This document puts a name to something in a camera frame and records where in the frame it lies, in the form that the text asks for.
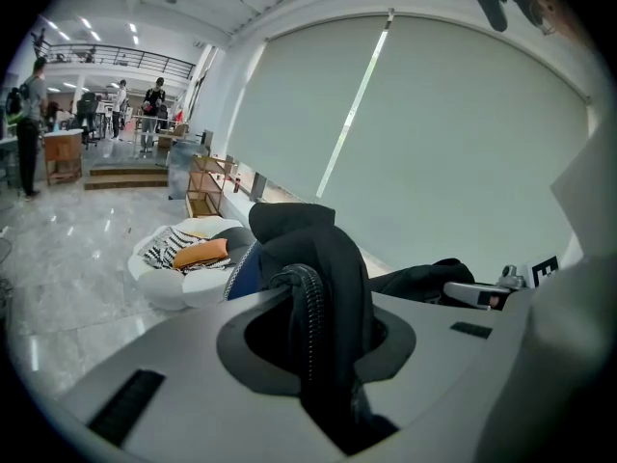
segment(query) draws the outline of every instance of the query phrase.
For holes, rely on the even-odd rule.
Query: chair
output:
[[[220,216],[210,216],[189,218],[172,227],[182,232],[213,236],[229,228],[242,227],[242,224]],[[182,276],[172,269],[154,269],[139,256],[139,251],[165,228],[167,226],[160,227],[139,241],[128,260],[128,270],[147,300],[168,311],[178,311],[187,306],[203,308],[223,301],[223,292],[233,268],[199,269]]]

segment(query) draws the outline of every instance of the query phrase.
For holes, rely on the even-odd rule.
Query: blue fabric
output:
[[[228,300],[257,293],[261,288],[261,272],[259,269],[259,257],[261,255],[261,244],[256,242],[242,267],[238,271],[236,278],[229,289]]]

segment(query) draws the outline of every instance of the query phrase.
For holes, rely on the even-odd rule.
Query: striped cushion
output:
[[[146,264],[154,269],[173,269],[175,255],[180,250],[207,241],[207,238],[194,236],[173,227],[168,227],[152,238],[152,240],[139,251],[138,255],[143,257]],[[196,263],[178,269],[178,271],[186,275],[198,269],[223,269],[229,263],[229,259],[210,262],[208,264]]]

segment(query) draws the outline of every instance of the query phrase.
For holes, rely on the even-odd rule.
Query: man in gray shirt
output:
[[[47,91],[43,80],[45,63],[44,57],[38,58],[35,61],[32,75],[24,82],[28,87],[28,97],[23,99],[22,119],[17,124],[19,171],[21,185],[28,201],[39,193],[34,189],[34,177],[37,168],[37,142],[41,112],[47,107]]]

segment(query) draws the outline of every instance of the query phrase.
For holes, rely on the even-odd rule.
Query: roller blind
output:
[[[387,18],[312,26],[268,43],[228,153],[312,201]]]
[[[494,283],[566,249],[550,184],[586,132],[583,100],[520,50],[398,16],[321,202],[390,266],[455,257]]]

